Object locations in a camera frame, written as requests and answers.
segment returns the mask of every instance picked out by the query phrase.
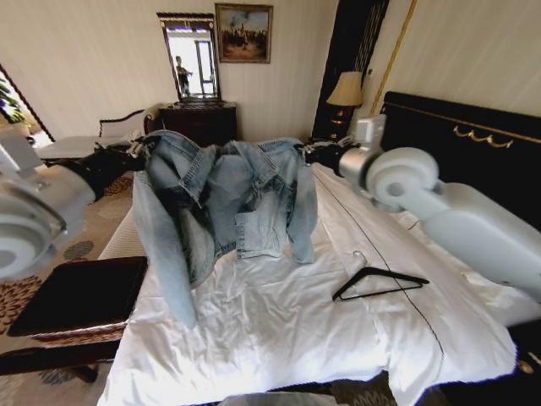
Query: gold pole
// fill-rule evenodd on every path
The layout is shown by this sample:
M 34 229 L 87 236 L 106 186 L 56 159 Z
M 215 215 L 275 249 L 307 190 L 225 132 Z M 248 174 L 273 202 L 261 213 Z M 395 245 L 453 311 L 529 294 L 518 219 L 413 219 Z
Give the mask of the gold pole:
M 372 104 L 372 108 L 370 109 L 371 116 L 374 115 L 375 107 L 378 105 L 378 102 L 380 101 L 380 98 L 381 98 L 381 93 L 383 93 L 383 89 L 385 88 L 385 85 L 387 84 L 387 79 L 389 79 L 389 74 L 391 73 L 392 65 L 395 62 L 396 55 L 398 55 L 398 51 L 400 51 L 402 40 L 404 39 L 404 36 L 406 35 L 407 27 L 409 26 L 409 22 L 413 17 L 413 11 L 415 10 L 416 5 L 417 5 L 417 0 L 412 0 L 411 4 L 409 5 L 409 10 L 407 11 L 407 16 L 404 19 L 404 23 L 402 24 L 400 35 L 398 36 L 398 38 L 396 38 L 395 49 L 392 50 L 391 58 L 389 59 L 389 62 L 387 64 L 387 69 L 385 70 L 383 79 L 381 80 L 378 92 L 375 95 L 374 104 Z

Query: black headboard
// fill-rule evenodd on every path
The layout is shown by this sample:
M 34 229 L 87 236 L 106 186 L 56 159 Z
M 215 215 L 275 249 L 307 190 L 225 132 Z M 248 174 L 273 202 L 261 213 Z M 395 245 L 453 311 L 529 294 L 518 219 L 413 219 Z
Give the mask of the black headboard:
M 541 118 L 387 92 L 385 151 L 413 146 L 541 231 Z

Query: patterned carpet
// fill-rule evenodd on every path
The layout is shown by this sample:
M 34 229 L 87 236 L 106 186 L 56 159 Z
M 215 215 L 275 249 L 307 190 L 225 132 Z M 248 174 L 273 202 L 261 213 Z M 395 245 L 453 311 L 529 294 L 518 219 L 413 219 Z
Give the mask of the patterned carpet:
M 106 196 L 86 209 L 86 227 L 76 239 L 60 250 L 53 263 L 39 275 L 17 283 L 0 284 L 0 353 L 42 343 L 31 339 L 5 335 L 9 325 L 51 273 L 66 261 L 97 259 L 122 221 L 132 203 L 132 178 L 120 178 Z M 98 379 L 93 384 L 82 382 L 66 370 L 0 376 L 0 406 L 91 406 L 100 397 L 110 365 L 100 365 Z M 313 392 L 332 395 L 338 403 L 352 406 L 395 406 L 387 385 L 387 374 L 382 373 L 368 382 L 334 381 L 307 384 L 287 389 L 291 392 Z M 439 389 L 427 391 L 419 406 L 448 406 Z

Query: lampshade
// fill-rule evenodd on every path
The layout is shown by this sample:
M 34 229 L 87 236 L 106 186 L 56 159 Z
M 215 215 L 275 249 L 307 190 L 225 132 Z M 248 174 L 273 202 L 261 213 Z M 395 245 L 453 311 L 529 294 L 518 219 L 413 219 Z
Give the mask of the lampshade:
M 361 73 L 342 72 L 335 89 L 327 99 L 327 103 L 335 106 L 360 106 L 363 104 Z

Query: mirror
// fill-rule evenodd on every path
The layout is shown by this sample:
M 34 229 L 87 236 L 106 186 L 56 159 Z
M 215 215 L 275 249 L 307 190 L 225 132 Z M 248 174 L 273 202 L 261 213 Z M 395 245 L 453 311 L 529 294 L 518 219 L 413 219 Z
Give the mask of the mirror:
M 214 15 L 158 13 L 181 102 L 220 101 Z

